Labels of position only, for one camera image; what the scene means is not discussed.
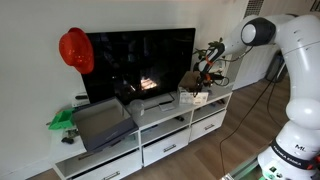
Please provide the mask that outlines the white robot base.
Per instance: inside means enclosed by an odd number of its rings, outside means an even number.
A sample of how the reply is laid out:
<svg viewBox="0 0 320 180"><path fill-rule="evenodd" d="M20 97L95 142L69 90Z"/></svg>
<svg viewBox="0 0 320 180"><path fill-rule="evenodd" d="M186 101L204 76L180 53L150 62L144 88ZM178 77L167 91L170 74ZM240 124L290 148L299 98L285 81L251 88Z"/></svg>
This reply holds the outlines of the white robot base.
<svg viewBox="0 0 320 180"><path fill-rule="evenodd" d="M320 131L289 121L258 155L258 164L266 180L320 180L319 152Z"/></svg>

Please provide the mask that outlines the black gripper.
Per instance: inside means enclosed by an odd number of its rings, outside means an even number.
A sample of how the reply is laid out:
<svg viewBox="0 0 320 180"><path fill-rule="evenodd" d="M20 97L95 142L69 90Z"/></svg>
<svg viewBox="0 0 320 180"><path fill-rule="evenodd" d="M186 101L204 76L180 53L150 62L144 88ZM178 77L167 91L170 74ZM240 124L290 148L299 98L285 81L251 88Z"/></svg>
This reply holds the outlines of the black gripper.
<svg viewBox="0 0 320 180"><path fill-rule="evenodd" d="M197 78L197 85L211 86L216 80L223 80L224 76L218 74L217 72L211 72L211 68L214 66L214 62L211 61L201 61L198 64L198 70L200 72Z"/></svg>

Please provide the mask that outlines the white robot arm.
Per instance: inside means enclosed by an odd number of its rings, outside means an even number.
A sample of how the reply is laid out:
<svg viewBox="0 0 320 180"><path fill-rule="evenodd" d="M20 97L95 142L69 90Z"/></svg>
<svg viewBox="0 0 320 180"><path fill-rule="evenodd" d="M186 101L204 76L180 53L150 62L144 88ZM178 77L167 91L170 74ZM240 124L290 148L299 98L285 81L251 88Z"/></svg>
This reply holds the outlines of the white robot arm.
<svg viewBox="0 0 320 180"><path fill-rule="evenodd" d="M250 15L222 42L205 53L196 68L209 73L214 62L245 47L274 44L278 71L290 78L289 122L296 129L320 130L320 19L314 15Z"/></svg>

